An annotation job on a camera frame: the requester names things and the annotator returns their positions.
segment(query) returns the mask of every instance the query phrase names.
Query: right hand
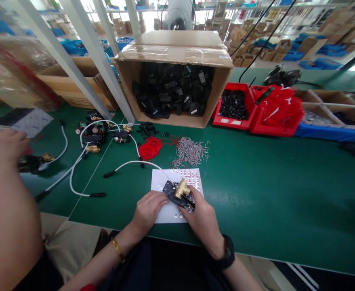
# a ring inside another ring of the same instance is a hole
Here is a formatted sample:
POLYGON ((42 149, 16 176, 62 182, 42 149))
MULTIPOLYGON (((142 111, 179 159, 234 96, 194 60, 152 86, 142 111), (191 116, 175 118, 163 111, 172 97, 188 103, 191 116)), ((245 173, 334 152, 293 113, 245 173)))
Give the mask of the right hand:
POLYGON ((0 129, 0 169, 15 168, 30 143, 26 136, 23 131, 0 129))
POLYGON ((195 199, 195 211, 190 214, 185 208, 179 209, 209 254, 215 260, 220 260, 226 256, 225 239, 219 230, 215 210, 195 187, 189 185, 188 188, 195 199))

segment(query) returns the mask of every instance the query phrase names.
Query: hand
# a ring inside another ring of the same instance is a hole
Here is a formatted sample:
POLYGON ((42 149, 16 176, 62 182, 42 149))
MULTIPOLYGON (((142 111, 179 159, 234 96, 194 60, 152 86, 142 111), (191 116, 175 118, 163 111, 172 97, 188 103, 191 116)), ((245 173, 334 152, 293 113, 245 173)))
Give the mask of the hand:
POLYGON ((226 256, 225 239, 219 230, 215 210, 195 187, 189 185, 188 188, 195 199, 195 211, 190 214, 185 208, 179 206, 179 209, 209 254, 220 260, 226 256))
POLYGON ((26 136, 22 131, 0 129, 0 169, 17 165, 30 142, 26 136))
POLYGON ((141 241, 151 230, 161 207, 168 202, 168 196, 158 191, 148 192, 137 202, 136 212, 129 226, 138 241, 141 241))

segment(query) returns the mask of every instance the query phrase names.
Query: white paper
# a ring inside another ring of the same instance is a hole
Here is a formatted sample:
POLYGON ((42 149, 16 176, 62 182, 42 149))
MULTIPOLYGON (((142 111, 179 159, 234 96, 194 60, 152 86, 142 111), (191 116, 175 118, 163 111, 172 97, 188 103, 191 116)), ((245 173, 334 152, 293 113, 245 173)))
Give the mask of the white paper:
MULTIPOLYGON (((200 177, 199 169, 182 169, 178 173, 175 173, 171 169, 164 170, 164 171, 171 179, 173 179, 173 181, 171 182, 179 183, 182 178, 186 178, 187 185, 193 185, 203 195, 202 180, 200 177)), ((153 170, 151 190, 162 192, 167 180, 168 178, 163 174, 161 170, 153 170)), ((184 223, 184 222, 187 221, 185 220, 184 217, 180 217, 177 204, 172 201, 169 201, 168 204, 164 205, 161 208, 155 223, 161 224, 161 223, 184 223)))

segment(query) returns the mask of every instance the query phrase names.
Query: red plastic bin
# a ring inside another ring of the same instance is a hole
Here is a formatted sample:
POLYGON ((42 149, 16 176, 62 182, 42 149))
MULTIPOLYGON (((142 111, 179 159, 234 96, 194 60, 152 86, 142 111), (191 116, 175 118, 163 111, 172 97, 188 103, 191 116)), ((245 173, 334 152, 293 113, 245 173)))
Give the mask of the red plastic bin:
MULTIPOLYGON (((255 87, 268 88, 268 86, 255 86, 255 87)), ((305 114, 302 111, 300 112, 300 114, 292 116, 292 118, 286 121, 287 124, 286 127, 275 127, 275 126, 261 124, 264 111, 265 108, 263 107, 262 104, 257 106, 257 111, 249 127, 249 131, 251 133, 262 134, 262 135, 274 135, 274 136, 281 136, 281 137, 291 137, 295 134, 298 125, 300 124, 300 121, 302 120, 305 114)))
POLYGON ((254 103, 254 95, 251 89, 249 88, 249 84, 230 82, 226 84, 225 90, 241 90, 245 92, 245 105, 247 112, 249 113, 249 118, 247 120, 239 120, 219 116, 219 110, 222 104, 222 98, 220 98, 214 112, 214 121, 212 122, 212 124, 217 126, 233 127, 236 129, 247 130, 257 110, 257 105, 254 103))

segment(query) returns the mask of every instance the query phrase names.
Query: black watch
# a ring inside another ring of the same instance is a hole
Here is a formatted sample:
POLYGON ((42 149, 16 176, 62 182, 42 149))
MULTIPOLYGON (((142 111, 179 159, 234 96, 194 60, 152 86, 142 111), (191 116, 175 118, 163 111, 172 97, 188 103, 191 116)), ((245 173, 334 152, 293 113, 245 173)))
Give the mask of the black watch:
POLYGON ((222 235, 225 238, 226 256, 223 259, 216 261, 216 263, 219 269, 224 270, 231 266, 235 261, 235 252, 231 238, 229 238, 227 235, 222 235))

